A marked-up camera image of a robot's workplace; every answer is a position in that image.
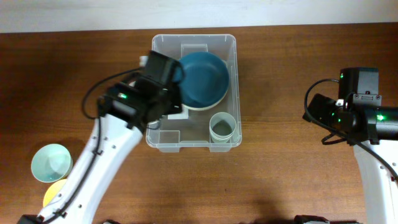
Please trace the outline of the cream large bowl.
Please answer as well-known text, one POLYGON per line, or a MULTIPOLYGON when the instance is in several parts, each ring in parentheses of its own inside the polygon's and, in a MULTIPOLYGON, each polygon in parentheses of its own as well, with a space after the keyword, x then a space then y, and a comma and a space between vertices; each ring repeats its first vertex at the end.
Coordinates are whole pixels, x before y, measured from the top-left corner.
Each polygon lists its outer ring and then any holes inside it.
POLYGON ((228 96, 229 95, 229 91, 227 91, 224 95, 223 95, 223 97, 220 99, 220 100, 218 100, 216 103, 214 103, 214 104, 212 104, 212 105, 210 105, 210 106, 206 106, 206 107, 199 107, 199 108, 197 108, 197 107, 191 107, 191 106, 188 106, 188 105, 185 105, 185 104, 182 104, 182 106, 184 107, 184 108, 187 108, 188 110, 192 110, 192 111, 206 111, 206 110, 209 110, 209 109, 212 109, 212 108, 214 108, 214 107, 216 107, 218 104, 220 104, 223 100, 224 100, 224 98, 226 97, 226 96, 228 96))

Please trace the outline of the dark blue large bowl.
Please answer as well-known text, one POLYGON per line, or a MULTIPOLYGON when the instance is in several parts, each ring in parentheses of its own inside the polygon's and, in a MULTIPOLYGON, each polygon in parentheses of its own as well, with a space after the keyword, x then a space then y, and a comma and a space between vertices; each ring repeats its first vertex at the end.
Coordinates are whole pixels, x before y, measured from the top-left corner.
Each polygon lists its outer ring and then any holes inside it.
POLYGON ((229 88, 228 69, 209 52, 190 53, 179 60, 174 80, 179 82, 182 104, 206 107, 216 103, 229 88))

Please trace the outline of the clear plastic storage bin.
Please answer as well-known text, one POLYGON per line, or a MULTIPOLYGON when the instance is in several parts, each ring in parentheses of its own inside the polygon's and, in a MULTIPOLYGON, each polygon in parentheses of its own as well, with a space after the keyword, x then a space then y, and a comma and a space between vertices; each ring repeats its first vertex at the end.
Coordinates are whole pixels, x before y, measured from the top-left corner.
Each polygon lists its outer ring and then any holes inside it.
POLYGON ((183 147, 207 147, 211 152, 228 152, 240 145, 241 112, 236 39, 231 34, 158 34, 152 39, 152 50, 180 60, 194 52, 209 52, 224 61, 229 73, 229 95, 216 107, 206 111, 188 111, 188 119, 169 120, 164 116, 152 124, 146 142, 161 152, 179 152, 183 147), (236 120, 233 137, 224 144, 211 140, 209 122, 219 112, 231 114, 236 120))

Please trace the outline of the grey plastic cup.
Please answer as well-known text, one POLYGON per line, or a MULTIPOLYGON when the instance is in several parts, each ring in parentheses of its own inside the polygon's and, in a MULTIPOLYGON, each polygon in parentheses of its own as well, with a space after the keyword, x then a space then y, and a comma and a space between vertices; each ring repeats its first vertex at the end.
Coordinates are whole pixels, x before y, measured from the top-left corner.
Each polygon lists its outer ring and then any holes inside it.
POLYGON ((219 112, 211 117, 209 125, 210 135, 217 134, 220 136, 226 136, 234 134, 237 123, 231 114, 219 112))

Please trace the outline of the light teal small bowl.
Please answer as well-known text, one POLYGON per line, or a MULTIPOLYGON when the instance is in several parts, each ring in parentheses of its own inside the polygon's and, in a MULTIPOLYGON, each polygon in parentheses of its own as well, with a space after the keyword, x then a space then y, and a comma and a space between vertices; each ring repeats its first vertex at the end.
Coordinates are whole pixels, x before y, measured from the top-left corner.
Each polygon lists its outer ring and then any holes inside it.
POLYGON ((73 167, 69 150, 61 144, 48 144, 32 158, 32 175, 40 182, 52 183, 64 179, 73 167))

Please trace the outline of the yellow small bowl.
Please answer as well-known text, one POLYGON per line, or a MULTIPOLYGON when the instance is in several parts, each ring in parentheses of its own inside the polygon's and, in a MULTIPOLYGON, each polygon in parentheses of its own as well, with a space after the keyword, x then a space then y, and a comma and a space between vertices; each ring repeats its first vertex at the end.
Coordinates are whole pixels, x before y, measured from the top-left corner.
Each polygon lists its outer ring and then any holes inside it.
POLYGON ((46 207, 52 201, 52 199, 57 196, 58 192, 62 189, 66 182, 67 179, 58 180, 47 189, 42 202, 43 207, 46 207))

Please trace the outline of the cream plastic cup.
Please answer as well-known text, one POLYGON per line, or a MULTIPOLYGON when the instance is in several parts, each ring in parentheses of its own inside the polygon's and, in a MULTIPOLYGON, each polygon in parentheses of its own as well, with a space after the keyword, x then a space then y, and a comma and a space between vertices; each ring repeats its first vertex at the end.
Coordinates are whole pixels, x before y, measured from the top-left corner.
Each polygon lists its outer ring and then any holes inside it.
POLYGON ((233 137, 232 134, 229 134, 229 135, 226 135, 226 136, 220 136, 220 135, 217 135, 217 134, 212 134, 211 135, 211 140, 214 143, 224 144, 224 143, 227 143, 232 137, 233 137))

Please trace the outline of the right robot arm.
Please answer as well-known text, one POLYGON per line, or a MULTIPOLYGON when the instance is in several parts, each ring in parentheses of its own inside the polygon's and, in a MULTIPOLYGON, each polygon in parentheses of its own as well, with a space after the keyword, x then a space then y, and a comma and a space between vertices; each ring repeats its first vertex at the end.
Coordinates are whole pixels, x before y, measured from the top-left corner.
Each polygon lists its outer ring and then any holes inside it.
POLYGON ((322 144, 353 147, 368 223, 397 223, 397 108, 382 106, 379 70, 340 70, 338 98, 304 97, 303 119, 327 130, 322 144))

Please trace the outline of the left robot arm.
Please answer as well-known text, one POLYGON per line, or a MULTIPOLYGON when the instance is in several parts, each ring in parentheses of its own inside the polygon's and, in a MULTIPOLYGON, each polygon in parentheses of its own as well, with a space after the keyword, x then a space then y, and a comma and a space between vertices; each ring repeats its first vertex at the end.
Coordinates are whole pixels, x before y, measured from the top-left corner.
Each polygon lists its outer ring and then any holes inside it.
POLYGON ((91 223, 148 124, 182 111, 179 83, 185 74, 178 60, 150 51, 145 66, 128 75, 98 98, 90 139, 65 185, 39 214, 23 215, 19 223, 91 223))

